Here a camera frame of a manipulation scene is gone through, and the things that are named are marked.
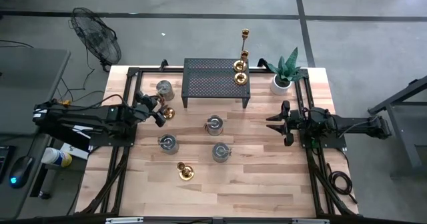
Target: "gray floor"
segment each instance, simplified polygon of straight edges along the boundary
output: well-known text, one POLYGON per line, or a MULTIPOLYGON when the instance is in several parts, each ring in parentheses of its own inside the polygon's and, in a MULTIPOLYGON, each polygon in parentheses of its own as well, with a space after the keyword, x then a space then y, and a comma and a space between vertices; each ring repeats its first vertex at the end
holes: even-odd
MULTIPOLYGON (((427 16, 427 0, 303 0, 307 15, 427 16)), ((0 0, 1 8, 126 13, 250 13, 298 14, 296 0, 0 0)), ((120 65, 158 65, 168 59, 182 65, 184 57, 227 57, 239 53, 240 30, 250 28, 250 59, 276 62, 299 47, 298 64, 307 66, 299 21, 214 19, 104 19, 117 31, 123 52, 120 65)), ((367 117, 372 107, 408 82, 427 73, 427 23, 308 21, 317 67, 325 67, 337 114, 367 117)), ((0 39, 23 41, 40 48, 68 49, 64 74, 70 88, 81 86, 88 72, 85 48, 68 26, 68 18, 5 17, 0 39)), ((97 71, 87 90, 102 90, 107 75, 89 55, 97 71)), ((94 94, 78 104, 101 98, 94 94)), ((367 217, 427 222, 427 181, 392 181, 389 173, 408 164, 394 137, 381 141, 346 135, 350 170, 361 214, 367 217)), ((54 197, 29 199, 21 217, 64 215, 73 201, 82 171, 56 176, 54 197)))

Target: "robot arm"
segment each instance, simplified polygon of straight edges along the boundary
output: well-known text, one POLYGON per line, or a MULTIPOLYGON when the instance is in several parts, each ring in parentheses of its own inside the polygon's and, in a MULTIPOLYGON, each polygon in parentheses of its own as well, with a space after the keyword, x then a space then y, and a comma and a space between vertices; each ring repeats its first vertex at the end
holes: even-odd
POLYGON ((300 113, 298 110, 290 110, 289 101, 282 103, 280 114, 266 120, 284 120, 283 125, 267 125, 267 127, 286 136, 285 146, 290 146, 294 142, 291 130, 304 130, 305 135, 314 139, 320 139, 331 133, 335 133, 338 139, 345 133, 364 133, 379 139, 391 136, 387 121, 381 116, 344 118, 319 107, 304 109, 303 113, 300 113))
POLYGON ((130 140, 135 135, 134 127, 138 123, 150 117, 154 117, 158 127, 166 122, 164 107, 153 111, 157 105, 156 96, 150 97, 139 91, 135 98, 135 107, 124 102, 119 105, 79 107, 52 100, 34 107, 33 122, 40 127, 40 132, 82 150, 87 150, 89 140, 73 130, 75 125, 91 127, 91 130, 84 130, 82 133, 101 139, 98 143, 102 145, 125 146, 126 143, 131 143, 130 140))

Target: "silver cylinder weight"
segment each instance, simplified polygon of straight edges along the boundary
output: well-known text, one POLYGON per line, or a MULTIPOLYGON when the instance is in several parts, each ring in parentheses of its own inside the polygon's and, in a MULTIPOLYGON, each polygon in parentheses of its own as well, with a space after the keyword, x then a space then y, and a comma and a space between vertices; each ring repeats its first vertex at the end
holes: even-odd
POLYGON ((216 143, 212 149, 213 160, 218 163, 227 161, 231 153, 230 148, 225 143, 216 143))
POLYGON ((179 150, 179 144, 174 135, 163 135, 158 139, 158 142, 161 150, 166 154, 173 155, 179 150))
POLYGON ((171 101, 175 97, 175 93, 172 89, 172 84, 169 81, 159 81, 155 88, 157 89, 157 94, 160 97, 163 97, 165 101, 171 101))
POLYGON ((207 122, 205 123, 205 130, 210 135, 219 135, 222 133, 223 121, 221 117, 217 115, 213 115, 209 117, 207 122))

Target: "gold candle holder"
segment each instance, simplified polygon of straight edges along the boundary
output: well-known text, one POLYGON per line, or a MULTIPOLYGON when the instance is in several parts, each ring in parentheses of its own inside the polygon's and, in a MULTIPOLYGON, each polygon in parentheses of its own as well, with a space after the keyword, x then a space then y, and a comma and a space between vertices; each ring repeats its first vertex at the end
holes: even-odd
POLYGON ((248 68, 247 60, 249 57, 249 51, 242 51, 240 54, 240 60, 237 60, 233 64, 234 71, 243 72, 248 68))
POLYGON ((179 171, 179 177, 181 177, 181 179, 183 179, 184 181, 189 181, 191 178, 194 177, 194 170, 189 165, 186 165, 183 162, 179 162, 176 165, 176 168, 179 171))
POLYGON ((248 76, 245 73, 236 73, 234 75, 234 82, 237 85, 245 85, 248 82, 248 76))
POLYGON ((175 110, 173 110, 171 107, 166 108, 165 113, 163 114, 167 120, 172 119, 175 117, 175 110))
POLYGON ((243 40, 246 40, 249 37, 249 29, 243 29, 242 30, 242 38, 243 40))

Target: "black cable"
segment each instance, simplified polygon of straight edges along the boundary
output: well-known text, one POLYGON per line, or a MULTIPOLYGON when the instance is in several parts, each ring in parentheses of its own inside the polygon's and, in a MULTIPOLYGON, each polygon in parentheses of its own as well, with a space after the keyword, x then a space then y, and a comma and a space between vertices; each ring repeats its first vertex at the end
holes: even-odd
POLYGON ((336 137, 338 137, 338 124, 336 123, 335 117, 333 115, 331 115, 332 119, 334 120, 334 124, 335 124, 335 132, 336 132, 336 137))
POLYGON ((88 93, 88 94, 86 94, 86 95, 84 95, 84 96, 82 96, 82 97, 80 97, 80 98, 77 98, 76 100, 74 100, 74 102, 76 102, 76 101, 80 101, 80 100, 82 100, 83 98, 85 98, 85 97, 87 97, 87 96, 89 96, 89 95, 92 95, 92 94, 94 94, 94 93, 104 93, 104 91, 92 91, 92 92, 90 92, 90 93, 88 93))
POLYGON ((354 124, 354 125, 352 125, 351 127, 349 127, 349 128, 347 128, 345 131, 343 131, 341 134, 340 134, 340 136, 338 137, 338 138, 341 138, 344 134, 346 134, 349 130, 351 130, 351 129, 353 129, 353 128, 355 128, 355 127, 357 127, 357 126, 359 126, 359 125, 362 125, 362 124, 367 124, 367 123, 371 123, 371 122, 373 122, 373 121, 375 121, 375 120, 377 120, 377 118, 378 118, 378 116, 375 116, 375 118, 373 118, 371 121, 363 121, 363 122, 360 122, 360 123, 357 123, 357 124, 354 124))
POLYGON ((175 224, 194 224, 194 223, 212 223, 209 219, 200 219, 200 220, 194 220, 189 222, 175 222, 175 224))
POLYGON ((70 92, 70 90, 69 90, 69 88, 68 88, 67 84, 65 83, 64 79, 62 79, 62 77, 61 77, 61 81, 62 81, 62 83, 64 83, 64 86, 65 86, 65 88, 67 89, 67 91, 66 91, 66 92, 65 92, 65 94, 64 94, 64 97, 65 97, 65 96, 67 95, 67 93, 69 92, 69 94, 70 94, 70 96, 71 96, 71 101, 72 101, 72 102, 74 102, 73 94, 70 92))
POLYGON ((350 168, 350 162, 348 161, 347 155, 339 148, 336 148, 336 150, 339 151, 344 156, 344 158, 347 161, 347 166, 348 166, 348 168, 350 168))
POLYGON ((62 98, 62 95, 61 95, 61 93, 59 92, 59 89, 58 89, 58 88, 56 88, 56 90, 58 91, 58 94, 59 94, 59 96, 60 96, 60 98, 61 98, 61 102, 64 102, 64 99, 62 98))
POLYGON ((34 48, 32 45, 30 44, 26 44, 26 43, 22 43, 22 42, 18 42, 18 41, 8 41, 8 40, 0 40, 0 42, 8 42, 8 43, 16 43, 16 44, 22 44, 31 48, 34 48))
POLYGON ((86 47, 86 65, 87 65, 87 68, 89 68, 91 71, 86 75, 86 78, 85 78, 85 81, 83 82, 82 87, 81 88, 71 88, 71 89, 68 89, 67 92, 65 92, 64 96, 68 92, 71 93, 71 91, 85 91, 86 90, 86 82, 89 79, 89 76, 95 71, 95 68, 92 68, 89 65, 89 51, 87 50, 87 47, 86 47))
POLYGON ((108 99, 110 99, 110 98, 112 98, 112 97, 119 97, 120 99, 121 99, 121 102, 126 106, 126 107, 129 107, 130 109, 133 109, 133 108, 131 108, 126 102, 125 102, 125 100, 123 99, 123 97, 121 97, 121 95, 119 95, 119 94, 114 94, 114 95, 111 95, 111 96, 109 96, 109 97, 106 97, 105 99, 103 99, 103 100, 101 100, 101 101, 99 101, 99 102, 97 102, 97 103, 95 103, 95 104, 92 104, 92 105, 90 105, 90 106, 88 106, 88 107, 84 107, 84 108, 80 108, 80 109, 72 109, 72 110, 67 110, 67 111, 83 111, 83 110, 87 110, 87 109, 90 109, 90 108, 92 108, 92 107, 96 107, 97 105, 100 105, 100 104, 102 104, 104 101, 107 101, 108 99))
POLYGON ((77 201, 77 197, 79 196, 80 187, 81 187, 81 183, 82 183, 82 182, 83 182, 83 176, 81 177, 81 179, 80 179, 80 181, 79 181, 79 185, 77 186, 77 191, 76 191, 76 193, 75 193, 75 196, 74 196, 73 202, 71 203, 71 206, 68 208, 67 215, 69 215, 69 214, 70 214, 71 210, 72 210, 72 209, 73 209, 73 207, 74 207, 75 202, 77 201))
POLYGON ((35 138, 38 137, 38 136, 39 136, 39 133, 34 134, 34 138, 33 138, 32 142, 31 142, 31 145, 29 146, 27 155, 29 155, 29 153, 31 152, 31 150, 33 148, 33 144, 34 144, 35 138))
POLYGON ((329 181, 329 183, 331 184, 332 188, 333 188, 337 193, 339 193, 339 194, 341 194, 341 195, 347 195, 347 196, 349 196, 349 197, 350 197, 350 199, 351 199, 355 204, 357 204, 358 202, 357 202, 356 198, 354 198, 354 197, 353 197, 353 195, 352 195, 353 182, 352 182, 352 180, 350 179, 350 177, 349 177, 345 172, 342 172, 342 171, 332 171, 332 168, 331 168, 331 166, 329 165, 329 163, 327 163, 327 164, 326 164, 326 166, 328 167, 329 172, 330 172, 330 174, 329 174, 329 176, 328 176, 328 181, 329 181), (341 189, 340 187, 338 187, 338 186, 336 185, 336 179, 337 179, 337 178, 339 178, 339 177, 341 177, 341 178, 346 182, 346 188, 341 189))
POLYGON ((25 47, 25 48, 28 48, 27 46, 25 46, 25 45, 16 45, 16 46, 1 46, 0 48, 2 48, 2 47, 25 47))

